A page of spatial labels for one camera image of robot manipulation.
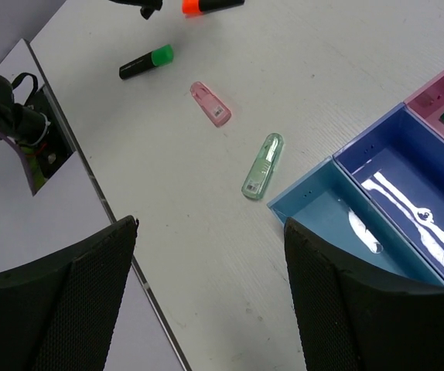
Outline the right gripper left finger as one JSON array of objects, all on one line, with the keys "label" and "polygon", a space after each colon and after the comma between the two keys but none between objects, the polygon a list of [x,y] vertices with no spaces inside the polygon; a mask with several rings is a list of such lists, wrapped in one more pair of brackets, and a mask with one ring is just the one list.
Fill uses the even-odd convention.
[{"label": "right gripper left finger", "polygon": [[0,370],[103,370],[138,221],[0,272]]}]

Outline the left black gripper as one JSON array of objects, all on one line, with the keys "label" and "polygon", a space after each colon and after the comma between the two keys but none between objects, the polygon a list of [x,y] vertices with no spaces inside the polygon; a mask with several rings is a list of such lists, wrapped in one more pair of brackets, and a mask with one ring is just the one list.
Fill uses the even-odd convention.
[{"label": "left black gripper", "polygon": [[163,5],[163,0],[110,0],[111,2],[121,4],[138,6],[140,8],[160,10]]}]

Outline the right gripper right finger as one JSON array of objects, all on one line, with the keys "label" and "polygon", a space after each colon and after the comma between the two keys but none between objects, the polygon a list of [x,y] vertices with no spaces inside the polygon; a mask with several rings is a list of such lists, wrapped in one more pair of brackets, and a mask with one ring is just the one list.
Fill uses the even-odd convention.
[{"label": "right gripper right finger", "polygon": [[444,370],[444,287],[392,274],[294,219],[284,228],[309,370]]}]

